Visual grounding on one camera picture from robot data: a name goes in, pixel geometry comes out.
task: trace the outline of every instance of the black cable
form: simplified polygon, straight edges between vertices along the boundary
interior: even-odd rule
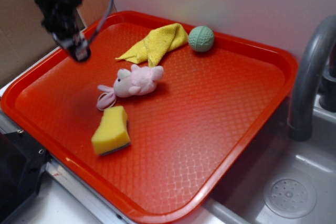
[[[112,10],[112,7],[113,7],[113,0],[110,0],[110,3],[109,3],[109,7],[107,8],[107,11],[106,13],[104,14],[104,16],[102,17],[100,23],[98,24],[97,28],[96,28],[96,31],[94,31],[93,35],[91,36],[90,39],[88,39],[88,45],[90,45],[92,43],[92,41],[95,39],[95,37],[98,35],[98,33],[100,32],[100,29],[101,27],[104,25],[107,17],[110,15],[111,13],[111,10]]]

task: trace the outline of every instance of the textured ball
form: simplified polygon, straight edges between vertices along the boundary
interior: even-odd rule
[[[207,26],[197,26],[189,34],[189,45],[196,52],[206,52],[212,48],[215,35]]]

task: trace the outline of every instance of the plush bunny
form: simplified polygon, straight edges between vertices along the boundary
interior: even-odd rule
[[[104,110],[112,107],[117,97],[126,98],[132,95],[151,93],[155,90],[157,81],[161,80],[162,77],[163,67],[161,66],[140,68],[133,64],[131,71],[120,69],[113,88],[105,85],[98,86],[98,89],[104,93],[98,98],[97,108]]]

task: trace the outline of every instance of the black device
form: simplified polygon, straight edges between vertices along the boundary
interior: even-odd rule
[[[49,154],[25,132],[0,134],[0,223],[38,195]]]
[[[78,29],[75,11],[82,0],[35,0],[43,13],[42,25],[55,42],[76,61],[86,61],[91,55],[89,44]]]

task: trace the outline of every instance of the drain cover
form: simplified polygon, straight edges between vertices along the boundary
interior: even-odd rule
[[[313,185],[297,174],[278,174],[264,187],[264,201],[269,209],[285,218],[307,215],[316,204]]]

